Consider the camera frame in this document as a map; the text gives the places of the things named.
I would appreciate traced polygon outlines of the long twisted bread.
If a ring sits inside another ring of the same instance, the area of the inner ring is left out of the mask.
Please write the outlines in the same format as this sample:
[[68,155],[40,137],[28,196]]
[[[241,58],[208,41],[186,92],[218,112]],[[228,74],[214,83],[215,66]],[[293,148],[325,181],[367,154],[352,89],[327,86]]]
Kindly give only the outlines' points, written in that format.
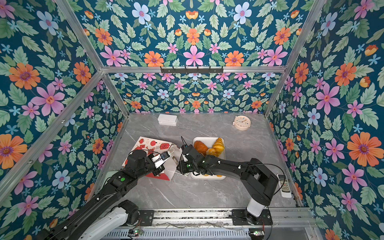
[[206,151],[207,155],[219,157],[225,150],[224,140],[217,138],[213,146]]

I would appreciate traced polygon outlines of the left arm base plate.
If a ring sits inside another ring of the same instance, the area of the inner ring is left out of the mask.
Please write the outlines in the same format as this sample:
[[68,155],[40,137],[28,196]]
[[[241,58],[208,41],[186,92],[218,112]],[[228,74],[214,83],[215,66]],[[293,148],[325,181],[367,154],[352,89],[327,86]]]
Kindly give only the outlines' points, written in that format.
[[138,210],[137,216],[134,218],[134,226],[150,227],[153,224],[154,210]]

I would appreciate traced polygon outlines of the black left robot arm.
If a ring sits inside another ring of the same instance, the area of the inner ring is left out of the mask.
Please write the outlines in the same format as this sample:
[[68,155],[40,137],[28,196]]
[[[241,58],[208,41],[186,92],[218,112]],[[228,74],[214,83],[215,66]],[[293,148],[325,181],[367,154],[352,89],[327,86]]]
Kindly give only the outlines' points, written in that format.
[[90,240],[101,239],[114,228],[138,219],[138,207],[130,201],[123,201],[103,219],[99,217],[113,207],[122,197],[148,174],[159,174],[164,163],[171,158],[170,152],[147,154],[144,150],[133,150],[126,159],[126,165],[114,173],[102,189],[79,211],[51,230],[43,230],[37,240]]

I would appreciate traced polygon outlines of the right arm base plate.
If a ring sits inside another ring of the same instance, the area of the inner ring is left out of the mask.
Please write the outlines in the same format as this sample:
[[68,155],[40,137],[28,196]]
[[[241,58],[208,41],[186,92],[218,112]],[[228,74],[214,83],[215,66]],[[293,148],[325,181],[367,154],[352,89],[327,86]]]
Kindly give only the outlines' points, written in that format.
[[272,226],[273,220],[268,209],[263,209],[259,217],[250,214],[246,209],[233,209],[230,218],[234,226]]

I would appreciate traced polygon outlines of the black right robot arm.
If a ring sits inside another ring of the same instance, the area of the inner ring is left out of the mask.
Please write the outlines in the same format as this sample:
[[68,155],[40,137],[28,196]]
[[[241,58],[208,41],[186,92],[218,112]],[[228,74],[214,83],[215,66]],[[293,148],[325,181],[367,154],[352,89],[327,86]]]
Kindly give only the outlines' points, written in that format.
[[278,177],[256,158],[249,162],[223,160],[199,153],[192,145],[182,146],[182,156],[177,166],[181,174],[221,175],[238,179],[251,196],[246,208],[248,215],[259,218],[271,204],[279,183]]

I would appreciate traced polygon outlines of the red white paper bag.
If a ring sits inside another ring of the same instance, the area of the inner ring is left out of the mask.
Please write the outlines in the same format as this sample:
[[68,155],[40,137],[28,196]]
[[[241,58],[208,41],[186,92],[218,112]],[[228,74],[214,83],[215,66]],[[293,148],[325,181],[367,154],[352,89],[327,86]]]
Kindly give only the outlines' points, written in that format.
[[[165,170],[159,176],[154,176],[152,172],[156,168],[152,158],[166,151],[171,153],[171,157],[163,164]],[[123,166],[137,170],[140,175],[143,174],[148,178],[170,181],[176,173],[181,154],[181,149],[174,143],[140,137],[127,156]]]

